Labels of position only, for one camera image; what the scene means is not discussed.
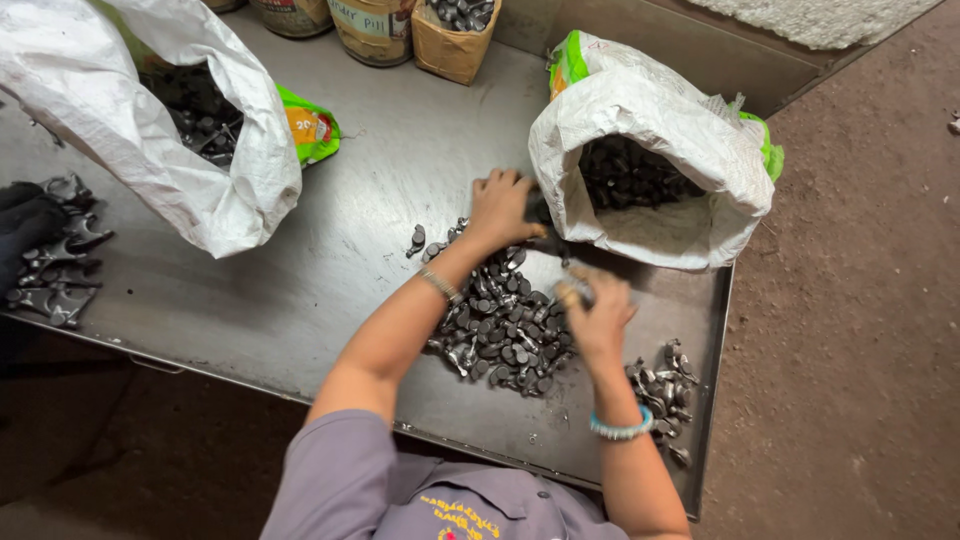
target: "bracelet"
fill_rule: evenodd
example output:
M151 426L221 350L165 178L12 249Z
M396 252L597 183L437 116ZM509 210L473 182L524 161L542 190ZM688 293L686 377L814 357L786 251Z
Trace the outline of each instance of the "bracelet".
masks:
M419 272L417 272L417 275L430 282L430 284L433 286L439 288L440 292L444 294L451 306L456 306L464 301L464 295L460 294L460 291L455 289L450 283L446 282L445 279L427 270L425 266L421 268Z
M590 431L606 437L611 441L629 441L638 435L649 432L654 426L654 414L644 405L639 405L640 414L643 415L643 422L639 426L630 426L628 428L617 428L608 426L597 418L596 411L590 413Z

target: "table handle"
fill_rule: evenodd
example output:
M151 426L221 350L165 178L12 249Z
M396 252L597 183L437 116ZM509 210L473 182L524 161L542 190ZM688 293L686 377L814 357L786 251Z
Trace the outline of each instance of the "table handle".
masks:
M179 375L186 371L185 368L169 365L164 362L159 362L156 360L148 360L147 358L141 358L134 356L132 353L127 353L127 356L130 358L130 361L138 366L149 367L150 369L156 369L161 373L166 373L168 375Z

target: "hand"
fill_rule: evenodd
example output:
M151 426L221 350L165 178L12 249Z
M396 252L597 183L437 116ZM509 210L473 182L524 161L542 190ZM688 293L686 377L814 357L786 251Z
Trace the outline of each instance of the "hand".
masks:
M16 286L23 252L63 230L66 216L36 184L19 183L0 189L0 294Z
M527 193L537 182L516 176L514 169L494 169L489 178L473 181L473 209L463 236L478 242L487 254L534 236L546 238L543 225L523 221Z
M596 299L593 308L586 311L577 289L569 283L557 283L557 296L566 308L566 323L580 355L594 379L611 369L622 377L623 329L636 314L636 306L630 303L630 285L603 270L575 266L567 271L587 282Z

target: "turquoise bangle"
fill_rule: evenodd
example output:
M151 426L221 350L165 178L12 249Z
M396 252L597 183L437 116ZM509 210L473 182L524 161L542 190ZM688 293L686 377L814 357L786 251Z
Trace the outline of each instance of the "turquoise bangle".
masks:
M597 413L594 410L590 413L590 431L593 431L602 437L606 437L611 441L629 441L638 435L647 433L654 426L654 414L650 412L650 409L644 405L639 405L638 407L640 409L640 414L643 415L643 423L641 423L639 426L630 426L628 428L608 426L603 422L600 422L600 419L597 418Z

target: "worker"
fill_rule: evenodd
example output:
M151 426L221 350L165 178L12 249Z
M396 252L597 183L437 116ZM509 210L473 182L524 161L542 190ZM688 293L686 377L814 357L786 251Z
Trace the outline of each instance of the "worker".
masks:
M262 539L689 538L680 497L647 432L650 412L623 375L624 327L636 312L630 287L604 272L576 272L593 289L590 309L566 283L557 293L593 379L591 428L600 438L609 521L583 494L525 471L396 451L397 388L448 302L489 255L545 234L523 220L534 185L513 170L474 181L466 230L350 339L290 443Z

